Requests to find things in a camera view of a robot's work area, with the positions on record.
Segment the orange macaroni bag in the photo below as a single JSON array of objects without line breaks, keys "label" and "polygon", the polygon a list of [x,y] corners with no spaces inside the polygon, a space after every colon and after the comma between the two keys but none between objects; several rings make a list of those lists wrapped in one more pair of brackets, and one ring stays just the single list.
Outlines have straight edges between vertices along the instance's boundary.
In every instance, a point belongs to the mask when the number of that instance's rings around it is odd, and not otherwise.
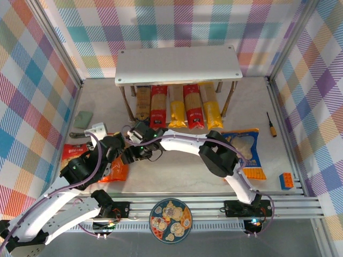
[{"label": "orange macaroni bag", "polygon": [[110,173],[99,180],[99,183],[111,183],[115,181],[124,182],[128,176],[129,166],[123,164],[120,157],[115,159],[111,164]]}]

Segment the red spaghetti bag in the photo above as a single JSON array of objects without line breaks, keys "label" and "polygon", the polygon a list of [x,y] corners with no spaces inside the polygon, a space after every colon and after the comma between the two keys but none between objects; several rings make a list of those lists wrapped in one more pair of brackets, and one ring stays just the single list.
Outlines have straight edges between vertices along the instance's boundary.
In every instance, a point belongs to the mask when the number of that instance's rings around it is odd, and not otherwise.
[{"label": "red spaghetti bag", "polygon": [[152,86],[150,127],[153,129],[166,127],[167,93],[168,86]]},{"label": "red spaghetti bag", "polygon": [[184,85],[183,96],[189,129],[203,129],[204,119],[199,86],[197,84]]}]

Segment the brown pasta packet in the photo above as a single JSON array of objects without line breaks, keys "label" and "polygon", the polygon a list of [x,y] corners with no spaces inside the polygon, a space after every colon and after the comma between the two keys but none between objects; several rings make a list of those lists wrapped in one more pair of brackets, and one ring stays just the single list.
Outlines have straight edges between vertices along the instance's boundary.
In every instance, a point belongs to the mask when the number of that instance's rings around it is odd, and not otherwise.
[{"label": "brown pasta packet", "polygon": [[137,87],[136,98],[136,120],[141,121],[146,125],[149,125],[151,111],[151,87]]}]

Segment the yellow spaghetti bag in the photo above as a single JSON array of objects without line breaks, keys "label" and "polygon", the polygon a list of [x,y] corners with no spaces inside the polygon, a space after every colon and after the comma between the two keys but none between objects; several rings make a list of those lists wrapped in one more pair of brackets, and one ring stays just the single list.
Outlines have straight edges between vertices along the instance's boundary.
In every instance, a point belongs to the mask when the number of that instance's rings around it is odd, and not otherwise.
[{"label": "yellow spaghetti bag", "polygon": [[168,93],[169,93],[170,115],[171,115],[169,127],[171,128],[186,127],[183,86],[170,85],[168,86]]},{"label": "yellow spaghetti bag", "polygon": [[217,102],[217,96],[213,82],[201,82],[199,84],[199,89],[208,129],[211,130],[213,128],[223,128],[221,113],[219,110],[219,104]]}]

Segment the red short pasta bag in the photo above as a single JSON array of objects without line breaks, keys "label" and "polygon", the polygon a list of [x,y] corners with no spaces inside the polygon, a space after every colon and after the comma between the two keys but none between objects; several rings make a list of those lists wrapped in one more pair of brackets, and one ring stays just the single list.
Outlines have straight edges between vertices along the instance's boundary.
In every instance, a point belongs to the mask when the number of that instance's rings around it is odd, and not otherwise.
[{"label": "red short pasta bag", "polygon": [[79,144],[79,145],[72,145],[72,144],[65,144],[63,147],[62,158],[61,158],[61,170],[64,169],[70,160],[73,158],[77,158],[83,153],[88,151],[87,144]]}]

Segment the blue and orange pasta bag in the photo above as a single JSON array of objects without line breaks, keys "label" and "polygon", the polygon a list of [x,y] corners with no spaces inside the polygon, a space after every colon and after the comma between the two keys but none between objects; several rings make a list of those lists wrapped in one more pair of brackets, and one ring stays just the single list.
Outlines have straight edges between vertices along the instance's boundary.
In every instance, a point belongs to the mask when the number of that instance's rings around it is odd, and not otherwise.
[{"label": "blue and orange pasta bag", "polygon": [[243,168],[245,176],[248,179],[266,180],[266,175],[257,153],[259,129],[251,128],[248,130],[228,131],[221,132],[221,134],[246,159],[247,164]]}]

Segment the green sponge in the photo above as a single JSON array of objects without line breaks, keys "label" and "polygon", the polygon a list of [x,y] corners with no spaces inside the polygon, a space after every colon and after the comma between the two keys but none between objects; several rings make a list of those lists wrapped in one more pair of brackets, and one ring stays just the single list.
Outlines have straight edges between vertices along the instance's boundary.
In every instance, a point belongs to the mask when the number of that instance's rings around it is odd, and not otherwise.
[{"label": "green sponge", "polygon": [[77,129],[86,129],[93,117],[93,113],[90,111],[79,111],[74,118],[73,127]]}]

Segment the black controller board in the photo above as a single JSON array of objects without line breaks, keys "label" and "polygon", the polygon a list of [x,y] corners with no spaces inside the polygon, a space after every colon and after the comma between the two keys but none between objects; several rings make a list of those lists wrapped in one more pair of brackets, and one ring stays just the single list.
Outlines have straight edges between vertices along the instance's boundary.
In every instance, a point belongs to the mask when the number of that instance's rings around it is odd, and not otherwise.
[{"label": "black controller board", "polygon": [[100,238],[107,239],[116,230],[118,221],[93,222],[93,232]]},{"label": "black controller board", "polygon": [[260,233],[263,228],[264,220],[260,218],[249,218],[247,220],[243,221],[244,223],[244,233],[248,236],[256,235],[257,233]]}]

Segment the round bear print coaster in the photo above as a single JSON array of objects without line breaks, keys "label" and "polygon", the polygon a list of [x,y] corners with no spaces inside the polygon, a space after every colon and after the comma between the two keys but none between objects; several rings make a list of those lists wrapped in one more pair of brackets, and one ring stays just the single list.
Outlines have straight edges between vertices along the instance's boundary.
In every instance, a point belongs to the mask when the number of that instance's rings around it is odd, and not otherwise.
[{"label": "round bear print coaster", "polygon": [[149,227],[153,236],[168,245],[183,241],[189,235],[192,225],[190,208],[175,198],[159,201],[149,215]]}]

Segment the blue and orange toy brick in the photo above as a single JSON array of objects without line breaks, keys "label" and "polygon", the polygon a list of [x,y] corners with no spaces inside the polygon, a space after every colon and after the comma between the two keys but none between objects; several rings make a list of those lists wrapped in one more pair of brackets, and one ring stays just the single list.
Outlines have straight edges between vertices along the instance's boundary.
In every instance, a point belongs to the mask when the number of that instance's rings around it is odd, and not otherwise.
[{"label": "blue and orange toy brick", "polygon": [[293,177],[290,172],[284,172],[279,176],[282,190],[288,191],[294,187]]}]

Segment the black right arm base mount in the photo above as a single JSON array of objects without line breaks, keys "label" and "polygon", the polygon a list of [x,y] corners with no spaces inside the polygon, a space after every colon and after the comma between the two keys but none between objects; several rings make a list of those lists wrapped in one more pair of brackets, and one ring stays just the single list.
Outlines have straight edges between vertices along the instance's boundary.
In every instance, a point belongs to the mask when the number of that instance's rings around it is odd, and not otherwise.
[{"label": "black right arm base mount", "polygon": [[269,200],[261,200],[257,206],[227,200],[223,202],[221,210],[225,212],[226,217],[271,217],[273,214]]}]

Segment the orange handled screwdriver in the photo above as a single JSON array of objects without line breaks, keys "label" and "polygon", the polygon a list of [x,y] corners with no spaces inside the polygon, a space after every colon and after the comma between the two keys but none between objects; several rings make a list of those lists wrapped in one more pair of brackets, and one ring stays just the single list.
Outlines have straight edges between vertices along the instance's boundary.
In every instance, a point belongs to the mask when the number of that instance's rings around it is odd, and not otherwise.
[{"label": "orange handled screwdriver", "polygon": [[273,136],[275,138],[275,137],[277,137],[276,129],[274,128],[273,123],[270,120],[269,113],[267,112],[266,114],[267,114],[267,117],[268,117],[268,120],[269,120],[269,127],[270,127],[271,136]]}]

